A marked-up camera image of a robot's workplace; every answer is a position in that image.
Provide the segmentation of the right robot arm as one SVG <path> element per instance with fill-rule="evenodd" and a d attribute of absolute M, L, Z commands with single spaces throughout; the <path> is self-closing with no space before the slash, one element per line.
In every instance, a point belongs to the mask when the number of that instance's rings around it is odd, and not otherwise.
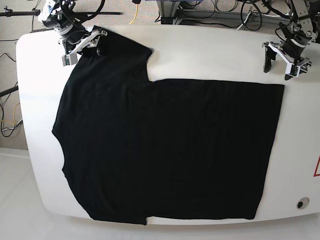
<path fill-rule="evenodd" d="M 39 22 L 60 35 L 66 55 L 70 54 L 82 40 L 92 35 L 83 23 L 100 14 L 105 1 L 102 0 L 93 13 L 75 12 L 75 4 L 74 0 L 47 0 L 38 16 Z"/>

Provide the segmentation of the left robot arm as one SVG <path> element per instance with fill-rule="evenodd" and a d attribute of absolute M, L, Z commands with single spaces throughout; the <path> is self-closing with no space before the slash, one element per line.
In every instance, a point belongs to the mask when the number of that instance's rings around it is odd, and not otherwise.
<path fill-rule="evenodd" d="M 302 53 L 310 42 L 316 42 L 320 33 L 318 12 L 320 4 L 317 0 L 287 0 L 289 8 L 288 15 L 273 8 L 268 0 L 262 1 L 269 11 L 287 19 L 288 23 L 278 23 L 278 28 L 274 30 L 282 31 L 284 38 L 280 42 L 264 42 L 265 48 L 263 72 L 268 73 L 272 67 L 272 61 L 279 55 L 286 63 L 286 81 L 297 78 L 300 74 L 308 72 L 308 67 L 312 66 L 312 61 L 308 57 L 303 57 Z"/>

